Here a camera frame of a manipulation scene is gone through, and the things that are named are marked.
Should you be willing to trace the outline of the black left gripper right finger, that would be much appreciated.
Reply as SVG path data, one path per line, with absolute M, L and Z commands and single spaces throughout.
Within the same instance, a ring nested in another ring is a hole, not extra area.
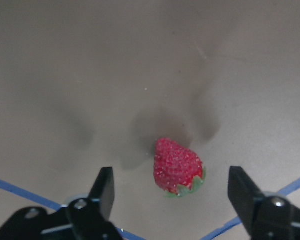
M 300 240 L 300 209 L 279 193 L 262 191 L 240 166 L 231 166 L 228 198 L 252 240 Z

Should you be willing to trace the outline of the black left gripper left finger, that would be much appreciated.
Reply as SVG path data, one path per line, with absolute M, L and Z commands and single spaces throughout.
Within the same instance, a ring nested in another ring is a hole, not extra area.
M 0 240 L 121 240 L 109 220 L 114 199 L 113 168 L 103 167 L 86 197 L 52 214 L 42 207 L 22 208 L 0 227 Z

